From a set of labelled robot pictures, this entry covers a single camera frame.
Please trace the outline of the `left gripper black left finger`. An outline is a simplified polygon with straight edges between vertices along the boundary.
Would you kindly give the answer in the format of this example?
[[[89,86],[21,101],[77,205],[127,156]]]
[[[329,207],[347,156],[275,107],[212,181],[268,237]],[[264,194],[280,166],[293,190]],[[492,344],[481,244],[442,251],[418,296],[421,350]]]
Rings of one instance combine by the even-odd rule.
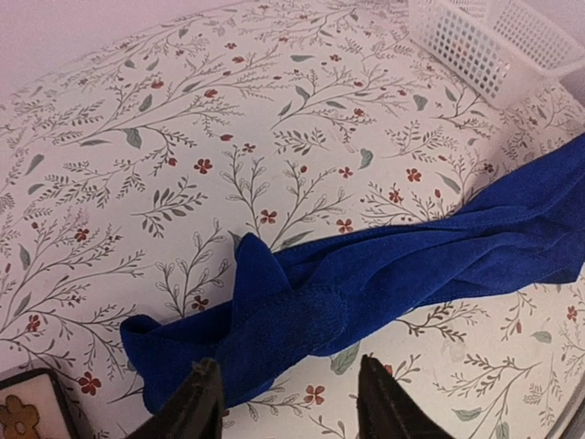
[[[222,437],[223,387],[214,359],[195,363],[165,406],[127,435],[129,439],[214,439]]]

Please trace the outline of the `dark blue towel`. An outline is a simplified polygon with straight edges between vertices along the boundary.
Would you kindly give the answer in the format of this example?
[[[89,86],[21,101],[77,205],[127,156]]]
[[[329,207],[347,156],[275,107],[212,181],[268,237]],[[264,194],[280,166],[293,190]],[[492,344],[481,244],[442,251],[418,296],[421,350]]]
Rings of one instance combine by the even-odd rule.
[[[194,363],[220,366],[228,407],[308,356],[341,351],[413,308],[569,284],[584,264],[584,140],[501,177],[446,219],[385,226],[280,252],[253,234],[227,302],[162,325],[122,322],[126,354],[159,412]]]

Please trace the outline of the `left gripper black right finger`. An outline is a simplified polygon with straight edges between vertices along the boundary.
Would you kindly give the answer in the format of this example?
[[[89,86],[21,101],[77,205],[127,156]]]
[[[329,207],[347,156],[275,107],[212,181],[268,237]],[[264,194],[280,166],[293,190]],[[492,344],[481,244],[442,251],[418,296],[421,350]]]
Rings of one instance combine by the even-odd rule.
[[[360,361],[356,407],[361,439],[452,439],[384,365],[368,355]]]

